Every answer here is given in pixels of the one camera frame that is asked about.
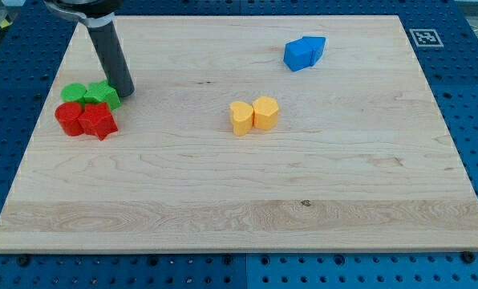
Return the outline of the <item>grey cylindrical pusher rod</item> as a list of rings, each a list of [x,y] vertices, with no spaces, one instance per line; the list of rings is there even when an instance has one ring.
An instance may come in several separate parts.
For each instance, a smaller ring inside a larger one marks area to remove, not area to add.
[[[89,18],[86,27],[108,84],[120,98],[124,98],[132,95],[135,87],[113,18],[113,13],[101,18]]]

